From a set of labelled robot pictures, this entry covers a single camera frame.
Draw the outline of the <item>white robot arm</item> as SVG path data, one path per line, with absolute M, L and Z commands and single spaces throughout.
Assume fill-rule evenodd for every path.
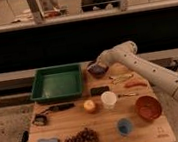
M 137 49 L 135 42 L 126 41 L 101 52 L 97 57 L 97 62 L 106 66 L 121 63 L 142 75 L 155 86 L 162 88 L 178 102 L 178 73 L 138 57 Z

